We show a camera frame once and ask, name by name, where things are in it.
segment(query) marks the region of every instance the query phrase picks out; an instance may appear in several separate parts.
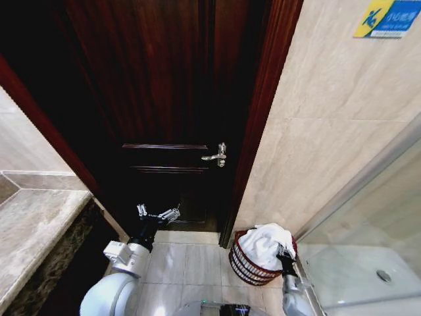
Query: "glass shower door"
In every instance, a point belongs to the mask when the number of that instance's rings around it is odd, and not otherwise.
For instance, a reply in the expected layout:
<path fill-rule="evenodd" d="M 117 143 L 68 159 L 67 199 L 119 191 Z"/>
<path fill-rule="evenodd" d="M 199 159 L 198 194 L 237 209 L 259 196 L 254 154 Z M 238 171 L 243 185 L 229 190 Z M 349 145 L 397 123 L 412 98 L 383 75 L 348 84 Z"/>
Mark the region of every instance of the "glass shower door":
<path fill-rule="evenodd" d="M 330 315 L 421 315 L 421 141 L 299 242 Z"/>

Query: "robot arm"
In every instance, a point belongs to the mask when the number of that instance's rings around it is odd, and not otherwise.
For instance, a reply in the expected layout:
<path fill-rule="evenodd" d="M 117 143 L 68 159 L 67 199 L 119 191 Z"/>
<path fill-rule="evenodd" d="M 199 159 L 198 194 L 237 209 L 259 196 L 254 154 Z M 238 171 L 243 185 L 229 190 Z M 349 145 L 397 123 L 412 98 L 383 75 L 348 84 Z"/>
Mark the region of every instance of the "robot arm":
<path fill-rule="evenodd" d="M 294 260 L 288 254 L 283 252 L 277 255 L 282 262 L 282 277 L 284 285 L 282 286 L 283 301 L 282 307 L 286 316 L 313 316 L 312 307 L 305 297 L 304 288 L 301 279 L 294 270 Z"/>
<path fill-rule="evenodd" d="M 103 277 L 86 293 L 80 306 L 81 316 L 132 316 L 136 314 L 139 300 L 138 282 L 144 275 L 152 252 L 155 234 L 160 226 L 175 221 L 178 208 L 160 215 L 146 212 L 144 204 L 138 205 L 139 234 L 127 244 L 110 242 L 104 254 L 110 259 L 112 269 L 118 271 Z"/>

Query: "marble wall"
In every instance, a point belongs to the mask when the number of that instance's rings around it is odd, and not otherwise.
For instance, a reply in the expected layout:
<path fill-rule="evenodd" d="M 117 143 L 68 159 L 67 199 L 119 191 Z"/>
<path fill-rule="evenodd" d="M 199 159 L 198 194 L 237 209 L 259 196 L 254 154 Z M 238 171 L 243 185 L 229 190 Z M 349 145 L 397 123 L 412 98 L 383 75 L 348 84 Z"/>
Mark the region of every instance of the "marble wall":
<path fill-rule="evenodd" d="M 0 87 L 0 170 L 72 173 L 72 169 L 2 87 Z"/>
<path fill-rule="evenodd" d="M 305 0 L 234 230 L 297 232 L 421 110 L 421 18 L 355 39 L 371 0 Z"/>

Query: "door frame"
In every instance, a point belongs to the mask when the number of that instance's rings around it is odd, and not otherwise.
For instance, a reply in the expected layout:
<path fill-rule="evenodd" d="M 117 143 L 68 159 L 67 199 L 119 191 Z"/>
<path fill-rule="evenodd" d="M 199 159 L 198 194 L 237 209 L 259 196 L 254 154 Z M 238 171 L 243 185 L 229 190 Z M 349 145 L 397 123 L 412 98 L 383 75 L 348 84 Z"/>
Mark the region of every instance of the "door frame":
<path fill-rule="evenodd" d="M 235 219 L 259 148 L 302 4 L 303 0 L 272 0 L 267 1 L 266 4 L 263 20 L 266 25 L 262 28 L 262 34 L 260 35 L 260 53 L 256 63 L 254 88 L 249 100 L 249 115 L 244 131 L 241 154 L 235 171 L 230 206 L 219 239 L 220 246 L 225 248 L 232 235 Z M 119 221 L 119 212 L 110 206 L 107 195 L 102 192 L 94 176 L 41 110 L 31 93 L 2 55 L 0 55 L 0 85 L 15 100 L 16 104 L 93 195 L 109 210 L 114 219 Z"/>

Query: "white cloth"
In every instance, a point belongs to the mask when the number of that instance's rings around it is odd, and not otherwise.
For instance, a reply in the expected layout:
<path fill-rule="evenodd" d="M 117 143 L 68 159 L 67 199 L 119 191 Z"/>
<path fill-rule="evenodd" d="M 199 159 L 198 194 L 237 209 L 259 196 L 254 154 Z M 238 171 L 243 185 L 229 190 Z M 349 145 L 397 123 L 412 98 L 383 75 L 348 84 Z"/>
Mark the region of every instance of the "white cloth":
<path fill-rule="evenodd" d="M 254 264 L 266 270 L 282 270 L 281 261 L 276 258 L 280 245 L 295 259 L 290 231 L 275 223 L 255 227 L 256 229 L 250 229 L 238 240 L 242 250 Z"/>

